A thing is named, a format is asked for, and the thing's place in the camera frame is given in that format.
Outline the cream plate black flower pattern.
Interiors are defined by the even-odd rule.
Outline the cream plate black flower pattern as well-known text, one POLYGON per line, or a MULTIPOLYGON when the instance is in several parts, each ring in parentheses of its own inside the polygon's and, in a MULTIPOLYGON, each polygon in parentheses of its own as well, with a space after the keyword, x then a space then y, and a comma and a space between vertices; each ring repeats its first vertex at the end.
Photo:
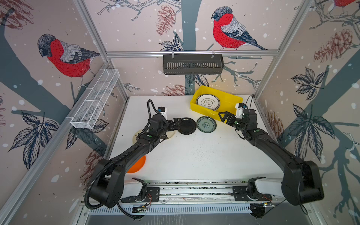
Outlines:
POLYGON ((176 131, 168 131, 166 132, 167 139, 172 138, 175 135, 176 131))

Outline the black round plate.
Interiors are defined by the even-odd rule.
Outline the black round plate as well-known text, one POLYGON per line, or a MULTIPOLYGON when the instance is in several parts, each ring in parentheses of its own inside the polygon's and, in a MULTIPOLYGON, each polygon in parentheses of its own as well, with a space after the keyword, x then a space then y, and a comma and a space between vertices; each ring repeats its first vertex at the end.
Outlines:
POLYGON ((178 131, 183 135, 191 135, 197 129, 196 122, 188 117, 181 118, 179 121, 179 129, 178 131))

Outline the yellow plastic bin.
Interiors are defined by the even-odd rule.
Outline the yellow plastic bin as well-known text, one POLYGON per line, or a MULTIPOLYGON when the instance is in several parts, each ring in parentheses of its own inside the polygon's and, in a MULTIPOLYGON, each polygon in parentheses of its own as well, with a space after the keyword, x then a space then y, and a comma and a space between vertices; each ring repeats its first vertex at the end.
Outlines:
POLYGON ((201 86, 193 95, 193 98, 190 102, 190 109, 196 113, 202 114, 204 116, 211 117, 217 121, 220 121, 218 113, 220 112, 230 112, 236 114, 235 105, 237 103, 242 103, 243 98, 231 95, 229 93, 219 91, 207 86, 201 86), (218 110, 213 111, 196 104, 196 100, 200 95, 203 94, 212 94, 219 98, 221 104, 218 110))

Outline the teal patterned small plate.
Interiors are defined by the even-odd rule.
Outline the teal patterned small plate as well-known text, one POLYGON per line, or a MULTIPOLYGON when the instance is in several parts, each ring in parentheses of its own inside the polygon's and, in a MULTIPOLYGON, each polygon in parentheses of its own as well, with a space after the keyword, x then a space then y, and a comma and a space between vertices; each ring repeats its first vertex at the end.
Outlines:
POLYGON ((200 117, 196 122, 197 128, 203 133, 212 133, 216 130, 216 121, 208 116, 200 117))

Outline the white plate thin green rim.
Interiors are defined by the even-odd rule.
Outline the white plate thin green rim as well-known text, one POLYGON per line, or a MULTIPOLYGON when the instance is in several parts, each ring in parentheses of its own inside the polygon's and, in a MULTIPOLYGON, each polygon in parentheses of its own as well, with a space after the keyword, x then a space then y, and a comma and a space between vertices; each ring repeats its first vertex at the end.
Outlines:
POLYGON ((212 94, 202 94, 196 99, 196 104, 201 107, 216 111, 219 109, 221 102, 218 97, 212 94))

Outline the cream plate red seal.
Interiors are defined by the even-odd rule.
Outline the cream plate red seal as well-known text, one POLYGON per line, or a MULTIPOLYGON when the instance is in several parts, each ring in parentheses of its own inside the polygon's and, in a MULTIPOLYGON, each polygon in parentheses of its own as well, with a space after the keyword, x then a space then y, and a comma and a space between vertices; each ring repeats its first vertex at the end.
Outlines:
POLYGON ((135 144, 137 142, 137 139, 138 139, 139 135, 141 134, 141 132, 142 132, 142 130, 135 132, 135 134, 133 135, 133 138, 132 138, 133 144, 135 144))

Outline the orange plate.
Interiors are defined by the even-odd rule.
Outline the orange plate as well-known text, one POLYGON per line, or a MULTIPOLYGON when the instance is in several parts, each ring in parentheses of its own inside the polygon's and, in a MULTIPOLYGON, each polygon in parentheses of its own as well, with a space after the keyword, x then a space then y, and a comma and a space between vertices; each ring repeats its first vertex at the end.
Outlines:
POLYGON ((145 165, 145 163, 146 163, 146 156, 143 156, 128 170, 127 173, 136 173, 140 171, 145 165))

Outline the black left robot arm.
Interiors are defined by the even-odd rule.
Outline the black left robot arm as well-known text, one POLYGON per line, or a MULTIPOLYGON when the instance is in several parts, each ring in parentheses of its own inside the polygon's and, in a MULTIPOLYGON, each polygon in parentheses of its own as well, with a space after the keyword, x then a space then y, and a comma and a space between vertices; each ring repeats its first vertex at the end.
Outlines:
POLYGON ((102 206, 112 208, 121 199, 141 196, 145 183, 137 179, 125 180, 126 173, 138 160, 153 151, 168 131, 178 130, 180 121, 181 118, 167 120, 162 114, 155 114, 148 119, 135 144, 114 158, 101 159, 85 191, 85 206, 90 210, 102 206))

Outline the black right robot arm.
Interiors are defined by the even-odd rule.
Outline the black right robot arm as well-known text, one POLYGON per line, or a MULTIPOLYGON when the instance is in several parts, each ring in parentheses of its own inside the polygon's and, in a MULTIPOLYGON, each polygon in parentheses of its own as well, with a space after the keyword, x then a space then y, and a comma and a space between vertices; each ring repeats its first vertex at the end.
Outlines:
POLYGON ((263 151, 284 172, 280 187, 264 187, 264 194, 285 198, 296 206, 324 199, 320 172, 313 161, 304 161, 276 143, 267 132, 257 126, 254 109, 244 109, 241 116, 230 112, 220 112, 220 120, 241 131, 242 139, 263 151))

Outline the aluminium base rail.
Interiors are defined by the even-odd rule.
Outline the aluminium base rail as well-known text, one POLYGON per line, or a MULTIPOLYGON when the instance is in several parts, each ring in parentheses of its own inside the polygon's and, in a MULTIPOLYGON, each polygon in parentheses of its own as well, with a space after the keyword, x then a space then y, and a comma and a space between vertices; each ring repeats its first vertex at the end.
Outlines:
POLYGON ((222 182, 151 182, 144 200, 128 197, 112 208, 102 206, 86 210, 90 215, 122 215, 134 217, 191 214, 238 214, 266 212, 285 198, 260 194, 251 198, 244 181, 222 182))

